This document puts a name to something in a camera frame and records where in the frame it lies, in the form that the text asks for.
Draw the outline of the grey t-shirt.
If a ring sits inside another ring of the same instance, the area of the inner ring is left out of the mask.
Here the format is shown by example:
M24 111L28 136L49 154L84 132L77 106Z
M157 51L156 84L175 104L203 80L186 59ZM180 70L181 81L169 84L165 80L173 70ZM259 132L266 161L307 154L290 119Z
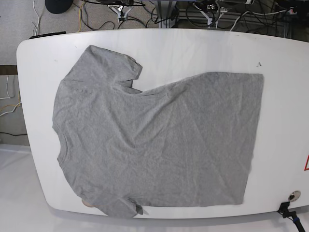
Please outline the grey t-shirt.
M206 72L133 88L142 66L89 46L61 80L53 129L74 193L104 214L240 205L260 116L261 74Z

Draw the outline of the beige table grommet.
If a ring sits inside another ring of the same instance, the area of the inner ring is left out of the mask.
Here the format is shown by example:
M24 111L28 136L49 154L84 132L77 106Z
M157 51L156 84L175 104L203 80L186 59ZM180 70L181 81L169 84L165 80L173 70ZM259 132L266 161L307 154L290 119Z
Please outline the beige table grommet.
M89 208L93 208L95 206L93 206L92 204L86 202L85 200L82 199L82 203L86 206L86 207L89 207Z

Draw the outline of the black round base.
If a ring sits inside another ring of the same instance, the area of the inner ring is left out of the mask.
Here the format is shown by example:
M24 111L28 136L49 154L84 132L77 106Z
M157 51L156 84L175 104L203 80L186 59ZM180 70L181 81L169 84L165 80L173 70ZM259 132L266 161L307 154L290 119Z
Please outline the black round base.
M73 4L73 0L45 0L46 9L52 14L62 14Z

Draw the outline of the red warning triangle sticker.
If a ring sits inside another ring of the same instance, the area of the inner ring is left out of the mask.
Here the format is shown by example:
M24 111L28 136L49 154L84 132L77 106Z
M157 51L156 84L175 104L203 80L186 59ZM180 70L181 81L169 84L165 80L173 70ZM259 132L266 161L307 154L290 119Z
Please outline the red warning triangle sticker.
M304 171L308 171L308 170L309 170L309 155L307 157L305 168L304 168Z

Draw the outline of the silver table grommet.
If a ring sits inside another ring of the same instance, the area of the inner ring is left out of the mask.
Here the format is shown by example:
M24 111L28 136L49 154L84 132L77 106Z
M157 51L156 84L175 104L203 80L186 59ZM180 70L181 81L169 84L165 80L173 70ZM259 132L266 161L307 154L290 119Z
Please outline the silver table grommet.
M288 200L290 202L294 202L298 200L300 196L301 196L301 192L299 190L296 190L289 195Z

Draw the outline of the aluminium frame stand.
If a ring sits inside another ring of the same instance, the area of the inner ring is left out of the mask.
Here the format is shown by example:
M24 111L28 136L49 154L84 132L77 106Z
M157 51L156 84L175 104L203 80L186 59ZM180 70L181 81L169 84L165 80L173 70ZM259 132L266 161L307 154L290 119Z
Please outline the aluminium frame stand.
M175 0L154 0L154 5L157 14L155 24L160 29L172 28L177 21L178 9Z

